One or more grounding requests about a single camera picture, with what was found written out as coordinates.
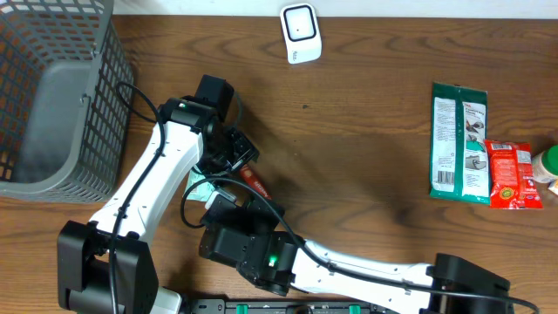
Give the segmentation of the white green 3M package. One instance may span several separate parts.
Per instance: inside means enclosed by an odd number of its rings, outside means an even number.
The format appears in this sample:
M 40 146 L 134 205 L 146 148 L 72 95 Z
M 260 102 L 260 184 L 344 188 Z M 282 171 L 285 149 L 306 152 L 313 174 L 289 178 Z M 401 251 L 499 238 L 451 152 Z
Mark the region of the white green 3M package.
M 487 92 L 432 84 L 430 196 L 489 204 Z

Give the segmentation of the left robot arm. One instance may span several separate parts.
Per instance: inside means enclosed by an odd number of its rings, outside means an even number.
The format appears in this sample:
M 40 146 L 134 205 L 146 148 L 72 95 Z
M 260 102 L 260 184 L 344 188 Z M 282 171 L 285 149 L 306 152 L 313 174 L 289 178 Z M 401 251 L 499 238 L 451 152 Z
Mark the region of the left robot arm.
M 58 303 L 76 313 L 184 313 L 187 300 L 159 284 L 150 246 L 192 168 L 235 172 L 259 156 L 224 126 L 227 101 L 170 98 L 130 174 L 88 223 L 68 221 L 57 242 Z

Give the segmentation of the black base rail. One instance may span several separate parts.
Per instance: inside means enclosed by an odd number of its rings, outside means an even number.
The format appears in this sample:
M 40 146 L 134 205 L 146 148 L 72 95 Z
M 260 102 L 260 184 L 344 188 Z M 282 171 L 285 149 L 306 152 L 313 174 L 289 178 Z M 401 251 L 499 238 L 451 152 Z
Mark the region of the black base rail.
M 190 314 L 391 314 L 383 306 L 361 301 L 194 299 Z

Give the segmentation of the red candy bag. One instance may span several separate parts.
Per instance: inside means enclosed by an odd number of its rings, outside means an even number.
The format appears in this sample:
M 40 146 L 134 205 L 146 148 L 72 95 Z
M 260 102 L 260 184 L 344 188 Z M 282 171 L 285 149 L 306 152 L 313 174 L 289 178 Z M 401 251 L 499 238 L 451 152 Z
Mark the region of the red candy bag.
M 490 163 L 490 208 L 543 209 L 527 142 L 485 140 Z

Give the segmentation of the white barcode scanner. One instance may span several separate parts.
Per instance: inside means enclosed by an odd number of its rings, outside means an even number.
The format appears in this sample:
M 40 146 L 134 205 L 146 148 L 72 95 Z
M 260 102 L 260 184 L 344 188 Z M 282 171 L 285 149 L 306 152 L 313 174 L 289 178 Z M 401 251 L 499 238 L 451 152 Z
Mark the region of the white barcode scanner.
M 310 3 L 287 5 L 281 9 L 279 17 L 288 62 L 297 65 L 319 59 L 323 43 L 314 6 Z

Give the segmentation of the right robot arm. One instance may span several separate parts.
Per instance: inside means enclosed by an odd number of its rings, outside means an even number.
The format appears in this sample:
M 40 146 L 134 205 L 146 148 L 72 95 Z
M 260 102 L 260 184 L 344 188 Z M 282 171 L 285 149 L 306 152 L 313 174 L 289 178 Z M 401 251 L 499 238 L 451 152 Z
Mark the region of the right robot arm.
M 507 279 L 458 256 L 434 264 L 385 263 L 346 255 L 276 230 L 272 201 L 239 206 L 213 193 L 201 218 L 201 257 L 227 265 L 256 288 L 279 296 L 291 289 L 337 294 L 396 313 L 511 313 Z

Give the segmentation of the red tube package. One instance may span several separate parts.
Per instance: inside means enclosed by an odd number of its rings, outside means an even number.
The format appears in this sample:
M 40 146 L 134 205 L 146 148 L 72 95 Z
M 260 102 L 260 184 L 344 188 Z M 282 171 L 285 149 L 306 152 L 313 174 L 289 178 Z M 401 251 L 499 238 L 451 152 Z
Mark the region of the red tube package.
M 268 200 L 271 200 L 271 195 L 269 194 L 267 189 L 263 186 L 262 182 L 260 181 L 256 173 L 252 170 L 252 168 L 248 164 L 241 167 L 240 176 L 250 187 L 255 189 L 260 195 L 262 195 Z

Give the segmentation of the grey plastic mesh basket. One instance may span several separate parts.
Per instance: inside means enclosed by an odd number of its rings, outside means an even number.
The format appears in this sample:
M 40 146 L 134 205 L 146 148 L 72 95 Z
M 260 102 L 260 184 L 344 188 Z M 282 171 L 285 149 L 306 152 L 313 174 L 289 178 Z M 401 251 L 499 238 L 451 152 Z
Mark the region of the grey plastic mesh basket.
M 1 3 L 1 193 L 97 202 L 115 187 L 133 69 L 111 0 Z

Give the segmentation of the small orange white box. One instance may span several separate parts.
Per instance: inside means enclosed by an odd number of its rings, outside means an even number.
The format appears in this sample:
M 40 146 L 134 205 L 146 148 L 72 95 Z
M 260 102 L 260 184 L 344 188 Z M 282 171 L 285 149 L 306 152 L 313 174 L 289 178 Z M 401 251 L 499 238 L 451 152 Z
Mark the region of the small orange white box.
M 548 190 L 554 193 L 555 195 L 558 195 L 558 181 L 551 182 L 548 186 Z

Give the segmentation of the mint green wipes pack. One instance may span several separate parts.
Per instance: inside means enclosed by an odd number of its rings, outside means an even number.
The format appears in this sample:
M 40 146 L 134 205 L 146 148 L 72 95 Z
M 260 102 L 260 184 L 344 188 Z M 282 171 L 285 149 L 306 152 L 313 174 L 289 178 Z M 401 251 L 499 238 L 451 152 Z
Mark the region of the mint green wipes pack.
M 194 170 L 191 170 L 188 174 L 187 178 L 187 185 L 186 190 L 188 190 L 192 185 L 194 185 L 197 181 L 205 179 L 206 176 L 203 174 L 198 174 Z M 210 182 L 205 182 L 196 188 L 193 188 L 192 191 L 187 195 L 187 199 L 190 201 L 208 201 L 211 194 L 215 191 L 215 186 Z

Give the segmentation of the green lid white jar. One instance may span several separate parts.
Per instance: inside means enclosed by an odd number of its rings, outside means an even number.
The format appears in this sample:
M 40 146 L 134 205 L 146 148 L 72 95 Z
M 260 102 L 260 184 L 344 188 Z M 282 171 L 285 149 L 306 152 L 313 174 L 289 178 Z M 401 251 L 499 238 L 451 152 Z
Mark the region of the green lid white jar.
M 551 183 L 558 176 L 558 146 L 537 154 L 531 160 L 534 180 L 538 183 Z

